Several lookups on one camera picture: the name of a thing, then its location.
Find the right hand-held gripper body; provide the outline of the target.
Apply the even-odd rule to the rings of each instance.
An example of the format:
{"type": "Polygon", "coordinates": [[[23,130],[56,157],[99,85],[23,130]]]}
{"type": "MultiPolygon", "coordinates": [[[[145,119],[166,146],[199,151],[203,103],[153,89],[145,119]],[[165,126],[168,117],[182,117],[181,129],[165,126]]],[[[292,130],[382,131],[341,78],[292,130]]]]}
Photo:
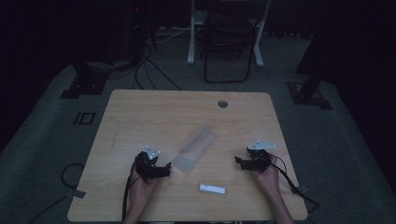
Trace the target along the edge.
{"type": "Polygon", "coordinates": [[[247,147],[247,154],[250,160],[245,162],[245,168],[249,171],[264,172],[271,165],[270,154],[267,149],[274,148],[276,145],[257,140],[254,144],[247,147]]]}

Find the black folding chair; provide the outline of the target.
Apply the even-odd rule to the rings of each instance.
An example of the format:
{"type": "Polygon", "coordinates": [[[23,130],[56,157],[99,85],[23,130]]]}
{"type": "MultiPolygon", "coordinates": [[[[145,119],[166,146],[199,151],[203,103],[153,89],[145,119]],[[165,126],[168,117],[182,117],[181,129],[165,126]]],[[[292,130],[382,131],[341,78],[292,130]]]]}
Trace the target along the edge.
{"type": "Polygon", "coordinates": [[[209,10],[205,22],[204,45],[201,56],[204,58],[204,78],[207,83],[242,83],[250,74],[257,26],[262,13],[220,12],[209,10]],[[244,75],[238,74],[241,66],[234,66],[248,48],[247,68],[244,75]]]}

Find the small white tube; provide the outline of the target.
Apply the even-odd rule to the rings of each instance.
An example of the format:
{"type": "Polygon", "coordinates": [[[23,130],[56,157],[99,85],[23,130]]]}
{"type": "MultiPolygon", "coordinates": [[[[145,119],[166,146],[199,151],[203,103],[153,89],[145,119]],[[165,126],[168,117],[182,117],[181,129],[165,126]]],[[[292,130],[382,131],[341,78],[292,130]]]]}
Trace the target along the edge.
{"type": "Polygon", "coordinates": [[[225,188],[211,186],[211,185],[207,185],[207,184],[203,184],[203,183],[200,184],[199,190],[203,191],[203,192],[212,192],[212,193],[217,193],[217,194],[225,194],[226,193],[225,188]]]}

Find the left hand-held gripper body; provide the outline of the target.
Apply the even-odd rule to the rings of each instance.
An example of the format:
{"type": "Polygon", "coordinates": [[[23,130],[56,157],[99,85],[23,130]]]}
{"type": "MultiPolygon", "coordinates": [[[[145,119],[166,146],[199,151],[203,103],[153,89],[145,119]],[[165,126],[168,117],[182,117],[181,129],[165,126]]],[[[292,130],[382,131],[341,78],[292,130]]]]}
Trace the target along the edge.
{"type": "Polygon", "coordinates": [[[150,179],[166,177],[166,167],[158,167],[156,162],[161,152],[146,146],[134,160],[134,168],[139,176],[148,183],[150,179]]]}

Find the white desk frame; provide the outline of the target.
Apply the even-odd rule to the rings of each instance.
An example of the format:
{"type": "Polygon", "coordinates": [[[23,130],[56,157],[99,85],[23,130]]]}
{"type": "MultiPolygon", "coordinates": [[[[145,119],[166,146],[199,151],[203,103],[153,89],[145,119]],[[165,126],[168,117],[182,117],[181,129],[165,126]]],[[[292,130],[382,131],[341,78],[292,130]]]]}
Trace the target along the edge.
{"type": "MultiPolygon", "coordinates": [[[[197,25],[204,24],[204,16],[206,12],[204,10],[197,10],[195,8],[195,2],[198,0],[190,0],[190,37],[189,37],[189,48],[187,54],[187,64],[194,64],[195,62],[195,34],[197,32],[197,25]]],[[[268,11],[270,8],[272,0],[266,0],[266,5],[263,13],[263,17],[261,18],[257,28],[257,34],[255,39],[255,44],[253,46],[253,53],[255,56],[256,65],[261,68],[264,66],[264,61],[262,58],[262,52],[260,49],[260,42],[262,40],[262,34],[264,30],[264,26],[268,17],[268,11]]]]}

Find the person's left hand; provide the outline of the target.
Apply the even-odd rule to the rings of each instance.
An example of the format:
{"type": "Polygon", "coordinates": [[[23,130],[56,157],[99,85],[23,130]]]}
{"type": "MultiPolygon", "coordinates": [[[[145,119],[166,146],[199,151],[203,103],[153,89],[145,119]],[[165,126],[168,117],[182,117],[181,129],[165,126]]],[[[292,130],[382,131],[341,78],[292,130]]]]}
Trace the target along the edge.
{"type": "Polygon", "coordinates": [[[132,208],[144,208],[158,187],[160,179],[151,179],[146,183],[136,171],[133,171],[131,178],[132,186],[129,188],[130,204],[132,208]]]}

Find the black stand base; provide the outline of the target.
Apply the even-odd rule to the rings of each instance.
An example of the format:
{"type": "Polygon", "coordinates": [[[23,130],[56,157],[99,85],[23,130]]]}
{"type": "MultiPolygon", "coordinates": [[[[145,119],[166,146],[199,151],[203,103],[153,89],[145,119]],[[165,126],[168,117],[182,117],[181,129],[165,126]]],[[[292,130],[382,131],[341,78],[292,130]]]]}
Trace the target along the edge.
{"type": "Polygon", "coordinates": [[[61,94],[61,99],[77,99],[80,95],[101,95],[106,85],[108,72],[95,71],[85,62],[72,63],[76,76],[68,90],[61,94]]]}
{"type": "Polygon", "coordinates": [[[290,96],[296,105],[317,105],[322,110],[332,110],[332,106],[321,94],[318,81],[288,81],[290,96]]]}

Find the clear plastic bag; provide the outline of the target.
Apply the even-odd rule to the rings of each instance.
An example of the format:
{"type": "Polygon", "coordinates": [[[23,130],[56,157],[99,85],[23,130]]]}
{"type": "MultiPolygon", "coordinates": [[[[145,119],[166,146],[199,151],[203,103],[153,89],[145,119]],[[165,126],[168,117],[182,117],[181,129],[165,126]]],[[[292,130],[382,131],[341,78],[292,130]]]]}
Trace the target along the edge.
{"type": "Polygon", "coordinates": [[[203,127],[190,142],[177,153],[176,157],[173,159],[173,164],[183,172],[189,172],[210,148],[217,137],[218,135],[207,126],[203,127]]]}

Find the person's right hand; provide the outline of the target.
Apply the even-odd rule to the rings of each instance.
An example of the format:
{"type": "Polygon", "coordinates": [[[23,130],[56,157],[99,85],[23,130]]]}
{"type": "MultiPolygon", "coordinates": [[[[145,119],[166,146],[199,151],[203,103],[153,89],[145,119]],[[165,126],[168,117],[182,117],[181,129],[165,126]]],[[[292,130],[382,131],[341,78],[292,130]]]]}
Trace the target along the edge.
{"type": "Polygon", "coordinates": [[[270,156],[270,162],[271,164],[264,172],[251,171],[251,173],[266,196],[275,196],[280,193],[278,170],[275,168],[277,158],[270,156]]]}

